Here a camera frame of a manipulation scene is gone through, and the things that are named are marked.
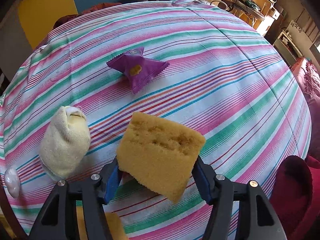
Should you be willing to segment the white plastic bag ball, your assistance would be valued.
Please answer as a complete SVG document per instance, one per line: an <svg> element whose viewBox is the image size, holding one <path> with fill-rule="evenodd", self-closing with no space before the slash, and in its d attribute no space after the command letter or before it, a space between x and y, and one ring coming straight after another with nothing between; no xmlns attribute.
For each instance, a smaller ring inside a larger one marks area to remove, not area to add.
<svg viewBox="0 0 320 240"><path fill-rule="evenodd" d="M12 198L18 198L20 195L21 182L17 170L14 167L11 166L5 171L4 183Z"/></svg>

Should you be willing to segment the striped bed sheet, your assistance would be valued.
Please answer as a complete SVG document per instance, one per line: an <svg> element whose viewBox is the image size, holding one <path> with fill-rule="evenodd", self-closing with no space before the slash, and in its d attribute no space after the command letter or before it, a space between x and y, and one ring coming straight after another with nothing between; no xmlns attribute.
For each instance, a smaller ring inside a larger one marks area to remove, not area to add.
<svg viewBox="0 0 320 240"><path fill-rule="evenodd" d="M133 94L127 77L106 63L138 47L170 66ZM133 112L200 132L205 163L230 180L256 180L268 196L280 163L305 158L311 138L309 108L290 69L234 15L195 0L95 11L51 31L1 97L1 171L13 166L20 177L21 195L8 201L25 233L54 186L39 149L61 106L81 109L91 133L73 180L115 157Z"/></svg>

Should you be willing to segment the yellow sponge block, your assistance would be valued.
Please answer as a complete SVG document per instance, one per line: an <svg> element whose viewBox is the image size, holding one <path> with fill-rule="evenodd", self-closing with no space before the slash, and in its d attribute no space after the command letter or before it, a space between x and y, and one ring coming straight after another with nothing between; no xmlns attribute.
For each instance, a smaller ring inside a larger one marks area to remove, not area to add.
<svg viewBox="0 0 320 240"><path fill-rule="evenodd" d="M119 169L177 203L206 139L182 124L135 112L116 150Z"/></svg>

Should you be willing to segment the purple snack packet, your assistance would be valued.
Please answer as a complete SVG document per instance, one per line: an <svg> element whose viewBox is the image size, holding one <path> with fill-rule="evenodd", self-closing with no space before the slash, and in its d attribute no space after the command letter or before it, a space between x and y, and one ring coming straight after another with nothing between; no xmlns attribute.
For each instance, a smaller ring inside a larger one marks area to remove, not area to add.
<svg viewBox="0 0 320 240"><path fill-rule="evenodd" d="M165 68L170 66L166 61L149 59L143 56L144 47L128 50L108 61L108 67L124 74L133 94L137 94Z"/></svg>

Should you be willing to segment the small orange sponge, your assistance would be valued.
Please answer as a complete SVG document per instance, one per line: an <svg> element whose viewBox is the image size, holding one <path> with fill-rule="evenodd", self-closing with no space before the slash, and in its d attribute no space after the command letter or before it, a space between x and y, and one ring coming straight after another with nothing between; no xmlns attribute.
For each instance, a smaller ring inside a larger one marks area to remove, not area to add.
<svg viewBox="0 0 320 240"><path fill-rule="evenodd" d="M76 215L78 220L78 229L79 229L80 239L85 240L87 239L87 235L86 235L86 228L85 228L84 212L81 206L76 207ZM121 223L121 220L116 213L106 212L105 217L106 217L107 224L113 239L121 239L121 240L129 239L124 231L124 227Z"/></svg>

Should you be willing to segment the dark red cloth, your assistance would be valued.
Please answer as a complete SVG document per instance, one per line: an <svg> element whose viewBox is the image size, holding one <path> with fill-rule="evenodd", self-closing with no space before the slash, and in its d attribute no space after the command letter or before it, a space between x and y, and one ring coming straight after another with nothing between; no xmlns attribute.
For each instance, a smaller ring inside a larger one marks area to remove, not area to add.
<svg viewBox="0 0 320 240"><path fill-rule="evenodd" d="M94 5L92 7L90 7L89 9L86 9L84 11L82 11L79 14L72 14L72 15L66 15L63 16L61 18L59 18L55 24L53 25L53 29L58 28L59 26L63 25L64 23L71 21L79 16L85 15L85 14L89 14L90 12L94 12L94 11L98 11L101 9L105 9L105 8L110 8L110 7L114 7L116 5L121 5L121 3L100 3L97 5Z"/></svg>

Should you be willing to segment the cream sock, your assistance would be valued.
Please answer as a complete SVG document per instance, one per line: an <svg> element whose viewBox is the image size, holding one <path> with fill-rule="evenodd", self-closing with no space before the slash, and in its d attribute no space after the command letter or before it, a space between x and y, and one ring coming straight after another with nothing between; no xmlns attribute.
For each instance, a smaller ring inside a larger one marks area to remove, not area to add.
<svg viewBox="0 0 320 240"><path fill-rule="evenodd" d="M77 107L61 106L52 116L40 144L45 172L55 181L68 178L91 143L86 116Z"/></svg>

